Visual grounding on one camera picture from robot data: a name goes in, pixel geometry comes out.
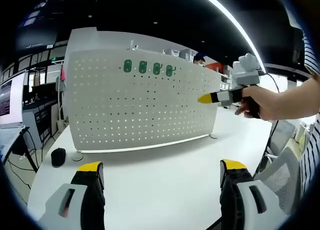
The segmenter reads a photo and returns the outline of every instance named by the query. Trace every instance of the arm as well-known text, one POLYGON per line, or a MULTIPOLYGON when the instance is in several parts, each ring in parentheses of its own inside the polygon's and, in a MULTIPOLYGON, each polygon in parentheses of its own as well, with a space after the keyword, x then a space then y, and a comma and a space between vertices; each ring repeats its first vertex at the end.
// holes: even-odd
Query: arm
MULTIPOLYGON (((315 115, 320 108, 320 80, 311 78, 301 86, 281 93, 274 93, 259 86, 243 89, 243 97, 252 97, 260 105, 260 117, 264 120, 299 119, 315 115)), ((242 105, 235 114, 246 112, 242 105)))

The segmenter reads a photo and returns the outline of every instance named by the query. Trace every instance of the white device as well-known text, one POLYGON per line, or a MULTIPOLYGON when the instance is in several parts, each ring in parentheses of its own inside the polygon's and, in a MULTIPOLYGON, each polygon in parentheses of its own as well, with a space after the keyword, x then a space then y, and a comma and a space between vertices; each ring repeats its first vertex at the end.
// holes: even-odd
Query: white device
POLYGON ((25 72, 0 86, 0 159, 4 161, 11 146, 24 128, 22 101, 25 72))

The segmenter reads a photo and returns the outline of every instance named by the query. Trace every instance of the white mesh chair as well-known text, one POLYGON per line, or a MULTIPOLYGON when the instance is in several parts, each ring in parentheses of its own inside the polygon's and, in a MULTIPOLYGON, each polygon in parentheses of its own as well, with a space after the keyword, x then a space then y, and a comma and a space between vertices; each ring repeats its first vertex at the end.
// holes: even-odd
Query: white mesh chair
POLYGON ((288 215, 294 212, 300 200, 299 168, 295 154, 286 147, 270 166, 254 177, 278 196, 280 208, 288 215))

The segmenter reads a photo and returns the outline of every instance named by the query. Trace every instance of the person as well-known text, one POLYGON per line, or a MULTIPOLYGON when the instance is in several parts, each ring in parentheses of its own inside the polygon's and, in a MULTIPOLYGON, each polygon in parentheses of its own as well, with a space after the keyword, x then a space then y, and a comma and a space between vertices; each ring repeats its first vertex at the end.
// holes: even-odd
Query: person
POLYGON ((199 52, 193 57, 194 64, 204 65, 205 62, 206 62, 206 60, 204 58, 204 55, 199 52))
MULTIPOLYGON (((249 86, 242 90, 243 97, 252 97, 260 106, 261 119, 285 120, 299 119, 316 115, 314 130, 300 160, 301 196, 308 189, 320 161, 320 70, 311 45, 304 35, 304 65, 311 72, 312 78, 301 86, 285 92, 274 93, 259 86, 249 86)), ((248 105, 242 103, 235 114, 248 113, 248 105)))

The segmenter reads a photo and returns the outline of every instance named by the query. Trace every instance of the white table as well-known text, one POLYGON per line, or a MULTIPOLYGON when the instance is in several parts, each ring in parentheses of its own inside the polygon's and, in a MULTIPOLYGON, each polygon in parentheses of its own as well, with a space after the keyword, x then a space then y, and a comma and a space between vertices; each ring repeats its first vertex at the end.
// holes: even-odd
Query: white table
POLYGON ((220 160, 240 161, 253 174, 262 158, 271 123, 218 108, 213 135, 145 150, 91 153, 74 162, 67 127, 45 156, 32 184, 28 212, 38 220, 48 198, 70 183, 77 168, 103 162, 108 230, 205 230, 220 216, 220 160), (51 152, 64 148, 65 164, 51 166, 51 152))

